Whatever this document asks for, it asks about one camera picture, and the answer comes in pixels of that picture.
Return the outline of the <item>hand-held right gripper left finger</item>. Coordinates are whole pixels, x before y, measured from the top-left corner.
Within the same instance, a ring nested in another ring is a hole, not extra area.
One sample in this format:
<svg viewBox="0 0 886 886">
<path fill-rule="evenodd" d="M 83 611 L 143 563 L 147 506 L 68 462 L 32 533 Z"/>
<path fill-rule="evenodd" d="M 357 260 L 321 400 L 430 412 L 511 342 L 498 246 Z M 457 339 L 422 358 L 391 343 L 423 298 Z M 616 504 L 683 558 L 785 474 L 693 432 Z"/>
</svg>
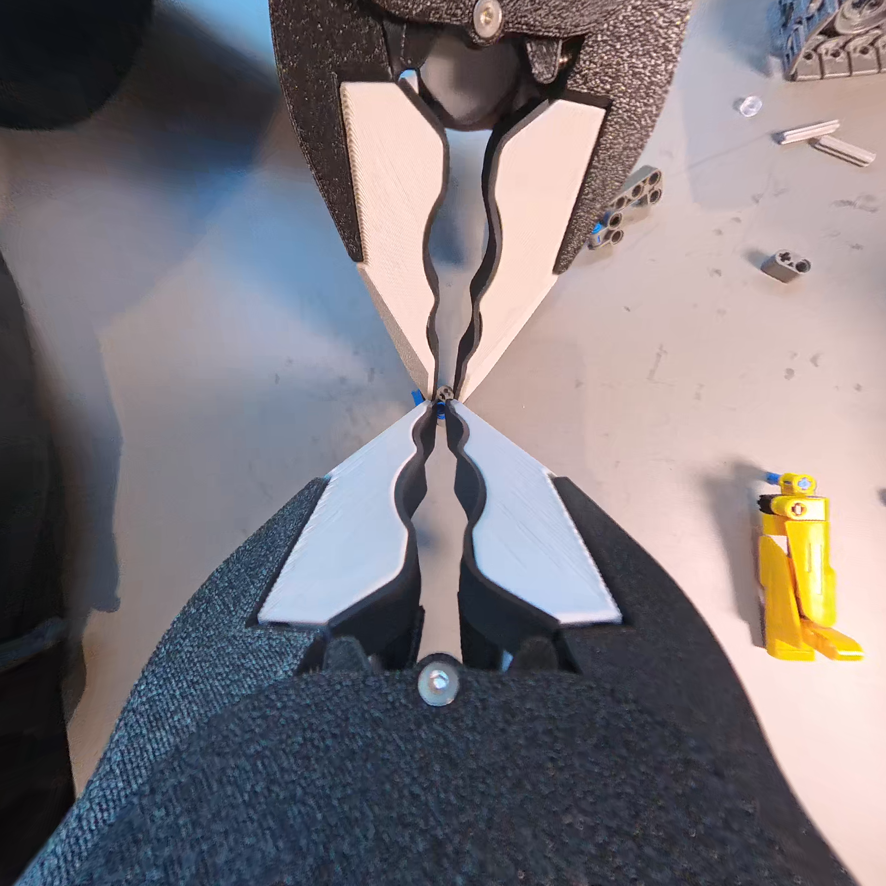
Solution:
<svg viewBox="0 0 886 886">
<path fill-rule="evenodd" d="M 384 669 L 415 663 L 424 610 L 413 516 L 434 444 L 435 408 L 420 403 L 323 478 L 258 624 L 353 637 Z"/>
</svg>

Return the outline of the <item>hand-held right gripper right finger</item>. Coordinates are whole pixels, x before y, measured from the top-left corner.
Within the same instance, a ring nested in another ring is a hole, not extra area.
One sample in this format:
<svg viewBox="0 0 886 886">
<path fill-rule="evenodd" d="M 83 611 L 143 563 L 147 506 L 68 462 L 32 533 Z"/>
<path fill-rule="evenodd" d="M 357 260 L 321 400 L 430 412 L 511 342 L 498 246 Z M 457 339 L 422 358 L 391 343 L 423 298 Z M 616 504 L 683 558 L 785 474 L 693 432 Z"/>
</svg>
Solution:
<svg viewBox="0 0 886 886">
<path fill-rule="evenodd" d="M 467 518 L 458 589 L 461 657 L 506 670 L 526 641 L 621 626 L 622 613 L 557 477 L 458 401 L 447 403 L 455 495 Z"/>
</svg>

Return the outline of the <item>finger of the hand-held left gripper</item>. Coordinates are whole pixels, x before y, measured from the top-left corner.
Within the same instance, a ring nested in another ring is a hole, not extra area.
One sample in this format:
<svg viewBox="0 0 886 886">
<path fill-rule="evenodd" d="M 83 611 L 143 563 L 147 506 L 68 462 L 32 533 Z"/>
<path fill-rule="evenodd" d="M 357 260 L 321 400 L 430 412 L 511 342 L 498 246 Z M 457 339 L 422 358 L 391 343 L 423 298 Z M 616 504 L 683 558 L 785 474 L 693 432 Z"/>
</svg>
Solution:
<svg viewBox="0 0 886 886">
<path fill-rule="evenodd" d="M 448 186 L 449 144 L 405 83 L 341 83 L 359 222 L 357 268 L 415 387 L 437 386 L 432 222 Z"/>
<path fill-rule="evenodd" d="M 493 128 L 481 177 L 488 236 L 456 358 L 459 401 L 477 389 L 557 281 L 557 257 L 605 116 L 597 105 L 540 99 Z"/>
</svg>

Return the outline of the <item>grey desk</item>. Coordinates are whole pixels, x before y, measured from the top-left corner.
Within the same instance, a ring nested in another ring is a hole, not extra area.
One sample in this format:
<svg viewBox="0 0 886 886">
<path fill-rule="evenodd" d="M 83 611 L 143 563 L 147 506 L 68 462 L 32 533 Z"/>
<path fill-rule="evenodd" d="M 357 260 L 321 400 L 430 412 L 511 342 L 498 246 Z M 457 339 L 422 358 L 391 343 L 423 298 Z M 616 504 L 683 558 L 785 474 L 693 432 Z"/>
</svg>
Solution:
<svg viewBox="0 0 886 886">
<path fill-rule="evenodd" d="M 782 82 L 766 11 L 695 6 L 641 160 L 662 204 L 575 260 L 468 406 L 669 571 L 810 817 L 884 884 L 884 78 Z M 832 119 L 872 165 L 772 139 Z M 764 274 L 783 250 L 812 269 Z M 98 114 L 2 131 L 2 253 L 65 471 L 81 793 L 183 604 L 414 386 L 305 166 L 266 2 L 160 4 Z"/>
</svg>

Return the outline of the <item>grey bent beam assembly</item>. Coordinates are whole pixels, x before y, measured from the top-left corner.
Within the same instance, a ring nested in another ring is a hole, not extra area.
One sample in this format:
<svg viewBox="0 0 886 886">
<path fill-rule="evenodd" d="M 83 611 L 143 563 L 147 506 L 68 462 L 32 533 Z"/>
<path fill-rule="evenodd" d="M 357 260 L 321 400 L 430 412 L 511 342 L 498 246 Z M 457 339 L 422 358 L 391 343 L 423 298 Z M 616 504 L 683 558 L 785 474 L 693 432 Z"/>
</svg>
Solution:
<svg viewBox="0 0 886 886">
<path fill-rule="evenodd" d="M 619 244 L 625 237 L 626 224 L 648 215 L 648 211 L 659 204 L 663 187 L 660 168 L 645 165 L 631 173 L 621 191 L 604 207 L 587 248 L 593 251 Z"/>
</svg>

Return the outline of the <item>yellow tracked brick bulldozer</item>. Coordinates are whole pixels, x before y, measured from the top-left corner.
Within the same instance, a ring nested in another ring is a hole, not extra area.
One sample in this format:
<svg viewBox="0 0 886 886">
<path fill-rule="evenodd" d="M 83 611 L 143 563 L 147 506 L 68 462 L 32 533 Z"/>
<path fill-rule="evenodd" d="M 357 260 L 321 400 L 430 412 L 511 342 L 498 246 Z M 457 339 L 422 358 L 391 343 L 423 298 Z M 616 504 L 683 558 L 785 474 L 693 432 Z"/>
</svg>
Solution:
<svg viewBox="0 0 886 886">
<path fill-rule="evenodd" d="M 883 1 L 776 2 L 774 47 L 787 81 L 885 73 Z"/>
</svg>

